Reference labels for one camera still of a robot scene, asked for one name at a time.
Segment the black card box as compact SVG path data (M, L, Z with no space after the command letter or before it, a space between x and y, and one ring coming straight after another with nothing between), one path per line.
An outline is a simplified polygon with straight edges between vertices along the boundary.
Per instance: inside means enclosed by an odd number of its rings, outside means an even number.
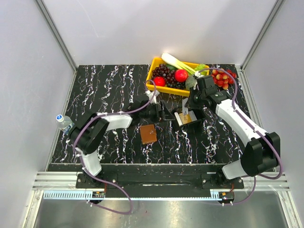
M189 109L188 114L183 115L182 108L175 108L171 113L175 118L172 121L175 131L198 129L206 119L205 113L199 109Z

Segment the brown leather card holder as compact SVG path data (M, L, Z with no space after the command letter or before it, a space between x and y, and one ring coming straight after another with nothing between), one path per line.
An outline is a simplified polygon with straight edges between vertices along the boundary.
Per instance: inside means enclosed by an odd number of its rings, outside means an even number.
M140 127L142 144L150 144L157 141L157 134L153 124L143 125Z

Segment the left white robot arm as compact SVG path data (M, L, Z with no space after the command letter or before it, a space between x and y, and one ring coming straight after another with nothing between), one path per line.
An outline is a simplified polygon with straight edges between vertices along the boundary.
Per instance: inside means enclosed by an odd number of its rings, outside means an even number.
M101 186L102 167L97 149L107 131L135 127L142 119L152 123L173 121L175 119L163 100L148 99L135 101L122 112L115 114L88 113L69 130L67 136L73 143L76 153L81 157L83 169L88 173L86 182L93 188Z

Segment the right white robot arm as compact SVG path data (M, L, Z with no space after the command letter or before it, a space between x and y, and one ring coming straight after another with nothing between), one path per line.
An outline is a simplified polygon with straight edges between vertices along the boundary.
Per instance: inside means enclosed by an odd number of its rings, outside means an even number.
M239 160L224 165L218 172L217 184L227 188L235 178L255 177L269 169L281 167L279 135L268 133L255 124L228 92L217 89L212 76L195 79L197 82L190 88L188 107L199 110L205 106L212 110L231 127L245 147Z

